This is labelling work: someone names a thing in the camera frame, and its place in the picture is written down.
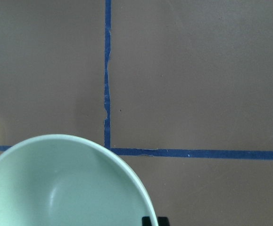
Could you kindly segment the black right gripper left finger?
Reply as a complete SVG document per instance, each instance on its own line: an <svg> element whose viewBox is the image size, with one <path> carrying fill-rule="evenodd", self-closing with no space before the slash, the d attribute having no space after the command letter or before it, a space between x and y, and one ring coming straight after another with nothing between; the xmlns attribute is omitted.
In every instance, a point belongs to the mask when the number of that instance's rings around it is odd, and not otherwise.
<svg viewBox="0 0 273 226"><path fill-rule="evenodd" d="M142 226L152 226L151 219L149 216L142 217Z"/></svg>

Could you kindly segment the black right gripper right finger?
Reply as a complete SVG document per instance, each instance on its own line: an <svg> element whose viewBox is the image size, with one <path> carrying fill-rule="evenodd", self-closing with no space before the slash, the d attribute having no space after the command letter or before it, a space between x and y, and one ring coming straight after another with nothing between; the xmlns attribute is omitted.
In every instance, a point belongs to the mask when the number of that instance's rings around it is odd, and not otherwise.
<svg viewBox="0 0 273 226"><path fill-rule="evenodd" d="M157 221L159 226L168 226L168 217L158 217Z"/></svg>

